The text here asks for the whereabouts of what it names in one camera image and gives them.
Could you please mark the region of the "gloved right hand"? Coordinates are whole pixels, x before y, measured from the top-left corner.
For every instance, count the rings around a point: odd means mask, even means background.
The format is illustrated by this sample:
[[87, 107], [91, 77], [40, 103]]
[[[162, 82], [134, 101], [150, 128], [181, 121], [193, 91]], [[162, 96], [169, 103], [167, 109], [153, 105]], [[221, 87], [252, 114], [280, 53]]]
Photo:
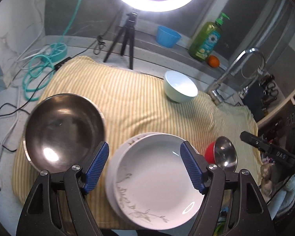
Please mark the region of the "gloved right hand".
[[287, 178], [284, 167], [278, 163], [268, 163], [261, 166], [260, 192], [268, 202]]

